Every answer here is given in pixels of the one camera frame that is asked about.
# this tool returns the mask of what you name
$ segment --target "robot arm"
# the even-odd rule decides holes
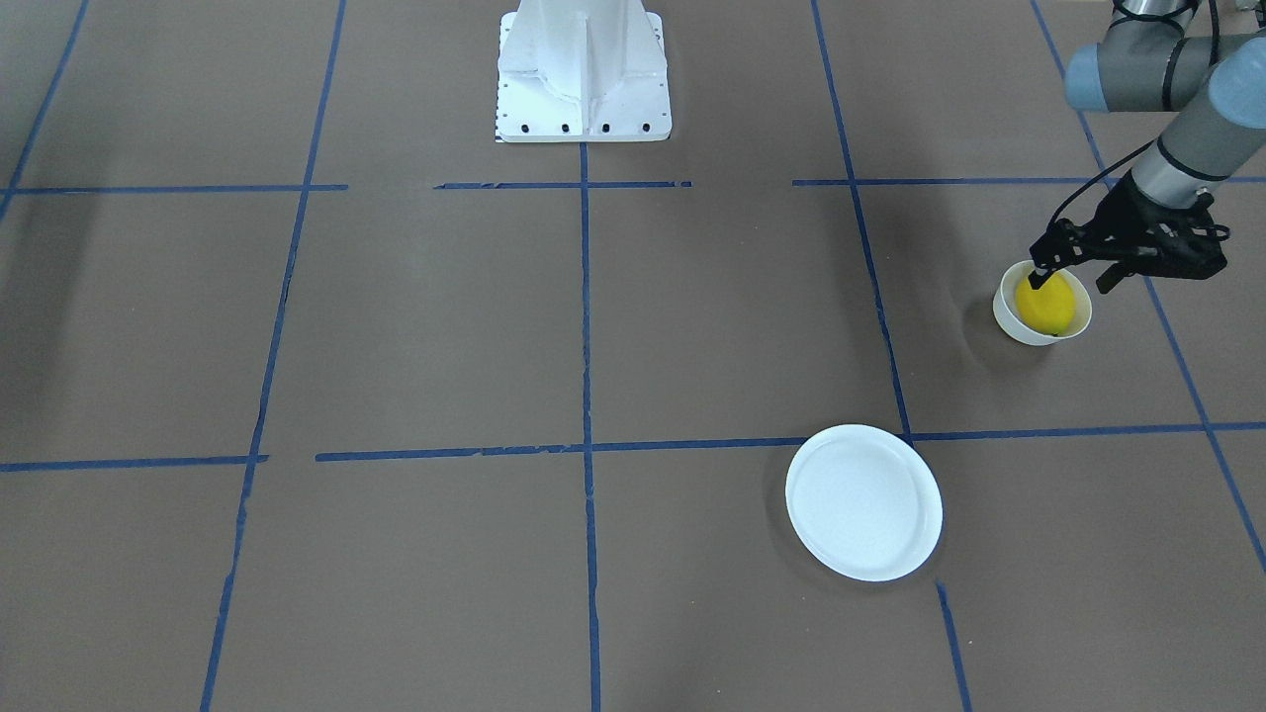
[[[1114,262],[1096,283],[1103,294],[1136,274],[1213,276],[1227,266],[1220,242],[1229,237],[1209,214],[1213,193],[1266,144],[1266,34],[1224,38],[1223,47],[1233,53],[1205,80],[1212,41],[1181,41],[1196,3],[1125,0],[1117,5],[1105,42],[1082,49],[1081,60],[1070,63],[1070,101],[1090,108],[1085,106],[1089,96],[1120,110],[1184,108],[1158,139],[1139,151],[1142,157],[1100,201],[1089,223],[1052,219],[1029,248],[1034,288],[1056,270],[1091,260]],[[1182,58],[1195,57],[1193,52],[1203,54],[1203,66]],[[1161,56],[1166,72],[1144,70]],[[1079,89],[1091,70],[1101,77],[1098,94]],[[1150,85],[1147,77],[1156,76],[1165,77],[1163,82]]]

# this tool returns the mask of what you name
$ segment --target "yellow fruit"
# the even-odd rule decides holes
[[[1055,272],[1046,280],[1042,289],[1029,286],[1028,276],[1020,280],[1015,288],[1015,310],[1019,312],[1020,321],[1028,328],[1060,336],[1077,310],[1077,300],[1072,296],[1072,288],[1062,272]]]

